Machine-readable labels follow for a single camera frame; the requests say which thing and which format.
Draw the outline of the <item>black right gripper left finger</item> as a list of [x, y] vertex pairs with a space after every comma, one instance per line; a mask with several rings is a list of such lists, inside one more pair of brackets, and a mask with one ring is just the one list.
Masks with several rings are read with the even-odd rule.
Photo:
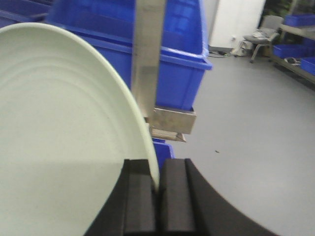
[[148, 160], [124, 160], [117, 183], [86, 236], [155, 236], [155, 193]]

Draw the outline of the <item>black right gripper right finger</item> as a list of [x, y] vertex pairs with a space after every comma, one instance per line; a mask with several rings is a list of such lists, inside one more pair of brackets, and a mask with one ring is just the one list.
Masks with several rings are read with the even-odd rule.
[[207, 182], [190, 159], [167, 159], [160, 173], [160, 235], [272, 236]]

